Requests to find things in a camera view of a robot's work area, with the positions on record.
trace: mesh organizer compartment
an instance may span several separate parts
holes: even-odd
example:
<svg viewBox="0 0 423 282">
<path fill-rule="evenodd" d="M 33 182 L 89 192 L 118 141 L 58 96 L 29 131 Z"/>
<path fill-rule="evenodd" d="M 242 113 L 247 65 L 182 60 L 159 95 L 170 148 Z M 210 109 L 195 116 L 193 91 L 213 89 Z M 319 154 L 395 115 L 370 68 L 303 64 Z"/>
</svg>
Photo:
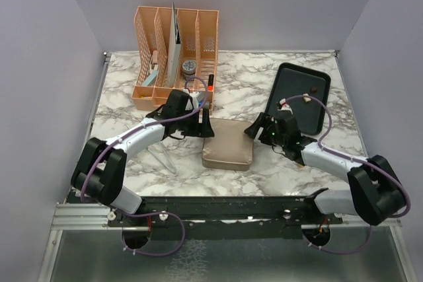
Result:
<svg viewBox="0 0 423 282">
<path fill-rule="evenodd" d="M 185 79 L 182 64 L 196 61 L 196 76 L 207 83 L 209 74 L 214 74 L 213 89 L 208 92 L 210 112 L 213 110 L 214 84 L 217 71 L 217 34 L 219 11 L 177 9 L 181 49 L 178 72 L 174 87 L 167 85 L 167 50 L 171 29 L 172 9 L 162 7 L 138 7 L 134 18 L 135 31 L 141 58 L 141 67 L 132 93 L 138 110 L 154 110 L 164 104 L 172 89 L 182 90 Z M 142 86 L 149 75 L 149 62 L 154 50 L 158 51 L 159 71 L 154 86 Z M 204 91 L 199 80 L 188 83 L 190 90 Z"/>
</svg>

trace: rectangular tray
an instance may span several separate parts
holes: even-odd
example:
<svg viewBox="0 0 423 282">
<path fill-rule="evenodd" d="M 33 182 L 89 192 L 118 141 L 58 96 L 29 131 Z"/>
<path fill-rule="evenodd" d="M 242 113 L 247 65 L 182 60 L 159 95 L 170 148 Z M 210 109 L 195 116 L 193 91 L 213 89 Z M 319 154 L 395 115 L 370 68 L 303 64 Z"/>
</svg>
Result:
<svg viewBox="0 0 423 282">
<path fill-rule="evenodd" d="M 316 89 L 315 92 L 311 92 L 312 87 Z M 329 88 L 330 76 L 326 73 L 291 63 L 282 63 L 276 74 L 265 112 L 274 116 L 278 111 L 276 105 L 281 99 L 305 93 L 326 105 Z M 320 105 L 313 101 L 305 102 L 304 99 L 292 100 L 289 105 L 301 132 L 317 135 L 322 131 L 325 110 Z"/>
</svg>

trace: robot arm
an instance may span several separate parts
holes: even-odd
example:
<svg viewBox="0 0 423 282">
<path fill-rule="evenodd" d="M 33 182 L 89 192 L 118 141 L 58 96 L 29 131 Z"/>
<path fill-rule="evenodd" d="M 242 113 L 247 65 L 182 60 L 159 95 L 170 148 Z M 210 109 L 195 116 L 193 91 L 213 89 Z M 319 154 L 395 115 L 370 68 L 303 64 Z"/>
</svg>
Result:
<svg viewBox="0 0 423 282">
<path fill-rule="evenodd" d="M 378 225 L 406 205 L 398 186 L 375 169 L 360 163 L 369 162 L 398 181 L 385 158 L 378 155 L 354 157 L 327 147 L 322 150 L 317 140 L 301 135 L 289 110 L 281 110 L 275 117 L 261 113 L 244 132 L 254 139 L 260 128 L 263 130 L 258 139 L 262 143 L 280 146 L 286 158 L 328 172 L 349 184 L 350 190 L 325 189 L 316 196 L 314 203 L 322 214 L 358 215 L 370 225 Z"/>
<path fill-rule="evenodd" d="M 197 109 L 200 95 L 199 92 L 188 94 L 180 90 L 172 90 L 165 105 L 148 114 L 141 123 L 130 130 L 105 141 L 97 138 L 89 139 L 72 175 L 71 185 L 81 190 L 89 170 L 100 154 L 107 146 L 118 141 L 117 145 L 104 156 L 103 161 L 106 161 L 104 168 L 95 168 L 89 179 L 86 193 L 103 205 L 134 214 L 141 205 L 142 198 L 123 186 L 127 161 L 148 146 L 171 136 L 176 130 L 183 136 L 214 137 L 207 108 L 203 108 L 201 120 L 197 112 L 183 120 L 172 121 L 173 118 L 179 118 Z M 151 125 L 159 120 L 165 123 Z M 131 131 L 133 134 L 124 138 Z"/>
</svg>

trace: glass panel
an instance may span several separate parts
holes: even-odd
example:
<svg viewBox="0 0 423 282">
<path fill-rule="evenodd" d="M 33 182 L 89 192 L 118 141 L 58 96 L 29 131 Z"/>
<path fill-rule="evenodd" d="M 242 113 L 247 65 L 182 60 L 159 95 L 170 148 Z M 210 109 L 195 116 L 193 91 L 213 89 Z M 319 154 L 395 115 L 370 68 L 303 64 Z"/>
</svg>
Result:
<svg viewBox="0 0 423 282">
<path fill-rule="evenodd" d="M 366 237 L 364 228 L 332 229 L 328 247 L 348 250 Z M 150 242 L 151 252 L 177 242 Z M 63 232 L 52 281 L 406 281 L 391 231 L 377 227 L 359 254 L 335 256 L 302 240 L 187 240 L 175 255 L 151 258 L 123 252 L 120 232 Z"/>
</svg>

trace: white marble tabletop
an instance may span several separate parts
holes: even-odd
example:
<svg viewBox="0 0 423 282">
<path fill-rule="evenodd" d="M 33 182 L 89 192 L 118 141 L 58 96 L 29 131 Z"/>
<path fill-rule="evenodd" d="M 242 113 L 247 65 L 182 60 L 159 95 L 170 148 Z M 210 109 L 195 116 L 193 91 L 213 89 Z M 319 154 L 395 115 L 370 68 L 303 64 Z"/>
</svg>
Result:
<svg viewBox="0 0 423 282">
<path fill-rule="evenodd" d="M 283 62 L 328 73 L 332 79 L 328 108 L 334 127 L 325 144 L 352 155 L 363 148 L 333 53 L 220 52 L 213 117 L 253 122 L 264 111 L 278 67 Z M 131 100 L 139 71 L 137 52 L 112 54 L 92 136 L 106 139 L 139 123 L 147 112 Z M 202 166 L 203 140 L 163 141 L 178 174 L 171 174 L 148 151 L 127 163 L 124 185 L 139 195 L 305 195 L 321 187 L 348 188 L 315 168 L 300 166 L 256 141 L 250 170 L 235 172 Z"/>
</svg>

